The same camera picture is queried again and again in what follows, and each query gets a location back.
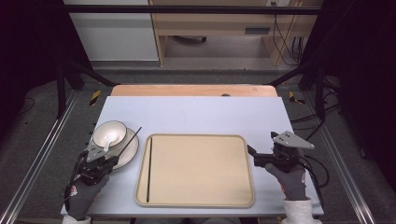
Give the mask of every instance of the white plate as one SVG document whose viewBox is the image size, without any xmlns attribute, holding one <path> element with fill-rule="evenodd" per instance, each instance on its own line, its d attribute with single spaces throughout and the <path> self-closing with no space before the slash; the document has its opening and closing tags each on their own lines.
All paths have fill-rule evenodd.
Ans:
<svg viewBox="0 0 396 224">
<path fill-rule="evenodd" d="M 134 136 L 134 131 L 127 128 L 127 133 L 126 133 L 124 139 L 116 146 L 110 147 L 108 149 L 106 158 L 110 158 L 112 156 L 118 156 L 121 153 L 122 149 L 132 139 L 133 136 Z M 119 164 L 114 166 L 113 169 L 118 169 L 121 166 L 124 166 L 125 164 L 127 164 L 129 161 L 131 161 L 134 158 L 134 155 L 136 154 L 138 148 L 139 148 L 139 138 L 136 135 L 134 137 L 134 140 L 132 140 L 132 142 L 128 145 L 127 148 L 125 148 L 124 152 L 120 156 Z"/>
</svg>

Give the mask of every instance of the wooden tray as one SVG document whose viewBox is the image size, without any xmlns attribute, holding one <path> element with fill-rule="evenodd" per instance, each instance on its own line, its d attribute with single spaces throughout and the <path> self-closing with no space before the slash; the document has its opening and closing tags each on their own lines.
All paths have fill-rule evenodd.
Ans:
<svg viewBox="0 0 396 224">
<path fill-rule="evenodd" d="M 239 135 L 153 134 L 136 201 L 146 206 L 247 207 L 254 201 L 247 144 Z"/>
</svg>

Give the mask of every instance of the white bowl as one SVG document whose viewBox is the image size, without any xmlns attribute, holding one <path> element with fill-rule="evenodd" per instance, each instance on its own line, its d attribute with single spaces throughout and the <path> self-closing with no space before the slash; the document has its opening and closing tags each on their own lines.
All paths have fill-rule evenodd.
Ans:
<svg viewBox="0 0 396 224">
<path fill-rule="evenodd" d="M 99 147 L 104 147 L 107 143 L 107 139 L 116 134 L 116 140 L 112 141 L 110 144 L 110 146 L 113 147 L 122 141 L 126 135 L 126 130 L 126 126 L 122 122 L 117 120 L 108 121 L 101 124 L 93 132 L 93 142 Z"/>
</svg>

